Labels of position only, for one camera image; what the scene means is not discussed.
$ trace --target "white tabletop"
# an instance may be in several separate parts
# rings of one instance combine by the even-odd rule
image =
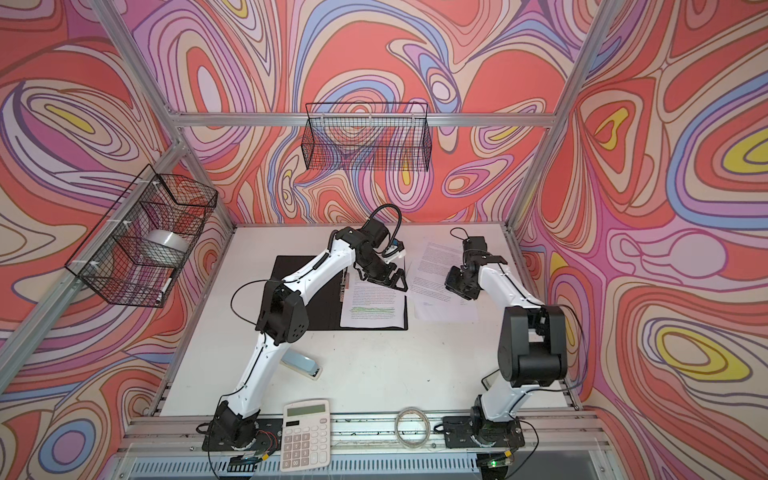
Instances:
[[[452,227],[407,224],[398,238],[406,251],[409,243],[425,239],[461,248],[459,240],[449,236]],[[500,225],[464,228],[470,235],[485,236],[488,250],[507,259],[517,275]],[[219,396],[234,390],[257,341],[253,326],[230,311],[232,293],[243,283],[269,278],[277,255],[317,255],[331,230],[237,229],[161,415],[213,415]],[[240,315],[250,314],[256,321],[262,290],[263,283],[257,283],[238,294]],[[502,310],[487,293],[481,292],[475,303],[477,323],[423,322],[409,307],[406,331],[306,332],[291,348],[316,360],[322,374],[311,380],[280,366],[261,412],[279,415],[287,403],[316,398],[328,399],[334,413],[398,412],[409,406],[433,412],[469,409],[484,392],[480,379],[498,368],[502,322]],[[562,393],[535,392],[524,408],[565,406]]]

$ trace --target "clipboard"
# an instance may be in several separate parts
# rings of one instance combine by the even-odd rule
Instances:
[[[275,265],[272,267],[271,278],[284,278],[297,271],[302,266],[307,265],[314,255],[278,255],[275,259]],[[306,314],[310,318],[310,327],[308,330],[322,332],[328,330],[407,330],[408,329],[408,297],[403,310],[402,325],[387,326],[383,328],[362,329],[341,326],[341,306],[342,306],[342,283],[344,272],[338,272],[328,283],[323,285],[320,290],[306,306]]]

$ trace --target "wire basket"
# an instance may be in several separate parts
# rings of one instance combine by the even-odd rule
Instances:
[[[428,171],[428,111],[422,102],[306,104],[306,169]]]
[[[82,268],[75,272],[71,257],[67,269],[108,303],[162,307],[217,198],[213,188],[183,175],[154,174],[124,217],[109,220],[117,225]],[[158,232],[184,242],[171,248],[151,240]]]

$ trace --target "colorful wallpaper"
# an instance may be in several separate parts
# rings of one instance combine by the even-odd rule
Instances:
[[[629,0],[516,224],[630,478],[768,478],[767,111],[768,3]]]
[[[363,92],[421,98],[439,112],[553,111],[596,8],[589,0],[120,6],[171,107],[201,112],[297,112]],[[453,129],[441,135],[455,142]]]
[[[0,346],[169,145],[85,0],[0,2]],[[0,479],[96,478],[148,406],[227,235],[162,310],[82,292],[0,396]]]
[[[404,221],[505,221],[544,133],[460,127],[453,151],[433,145],[428,172],[374,172],[306,170],[302,130],[189,127],[184,133],[234,223],[360,222],[388,202],[400,206]]]

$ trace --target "white calculator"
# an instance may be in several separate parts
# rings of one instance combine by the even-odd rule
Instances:
[[[331,462],[331,411],[328,400],[306,400],[283,407],[280,471],[297,472]]]

